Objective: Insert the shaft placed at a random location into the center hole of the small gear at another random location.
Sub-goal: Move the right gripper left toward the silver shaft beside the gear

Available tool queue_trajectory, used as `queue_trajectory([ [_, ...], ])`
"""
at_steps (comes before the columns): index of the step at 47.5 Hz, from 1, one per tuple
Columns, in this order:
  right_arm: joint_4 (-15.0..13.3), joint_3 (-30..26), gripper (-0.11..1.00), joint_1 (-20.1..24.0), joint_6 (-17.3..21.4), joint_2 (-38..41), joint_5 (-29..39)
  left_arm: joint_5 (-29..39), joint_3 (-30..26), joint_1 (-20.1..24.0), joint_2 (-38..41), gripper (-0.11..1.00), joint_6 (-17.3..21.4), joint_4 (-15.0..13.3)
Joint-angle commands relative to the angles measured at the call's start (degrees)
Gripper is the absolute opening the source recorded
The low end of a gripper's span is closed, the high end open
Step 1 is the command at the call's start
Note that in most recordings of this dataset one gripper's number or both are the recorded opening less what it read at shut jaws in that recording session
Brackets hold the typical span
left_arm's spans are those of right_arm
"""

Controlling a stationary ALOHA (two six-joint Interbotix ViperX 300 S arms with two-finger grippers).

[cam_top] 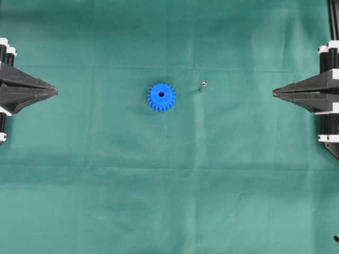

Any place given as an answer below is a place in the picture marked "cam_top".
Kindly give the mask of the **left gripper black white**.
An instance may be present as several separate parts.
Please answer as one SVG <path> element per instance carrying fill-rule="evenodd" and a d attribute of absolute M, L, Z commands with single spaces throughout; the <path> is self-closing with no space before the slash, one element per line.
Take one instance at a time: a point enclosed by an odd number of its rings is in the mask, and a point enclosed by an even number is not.
<path fill-rule="evenodd" d="M 57 88 L 51 84 L 13 67 L 17 50 L 10 46 L 7 38 L 1 38 L 1 82 L 24 88 L 37 88 L 52 91 L 42 95 L 33 95 L 29 98 L 17 99 L 14 102 L 1 104 L 1 144 L 7 139 L 5 123 L 8 116 L 17 114 L 25 107 L 44 101 L 58 95 Z"/>

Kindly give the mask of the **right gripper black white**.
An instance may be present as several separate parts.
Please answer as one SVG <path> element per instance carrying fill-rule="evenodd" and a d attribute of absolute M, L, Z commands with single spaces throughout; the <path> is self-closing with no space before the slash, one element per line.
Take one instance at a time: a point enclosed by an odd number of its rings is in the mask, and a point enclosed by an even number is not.
<path fill-rule="evenodd" d="M 321 132 L 318 141 L 329 152 L 338 152 L 338 41 L 321 46 L 318 53 L 320 74 L 277 88 L 273 94 L 276 98 L 319 114 Z"/>

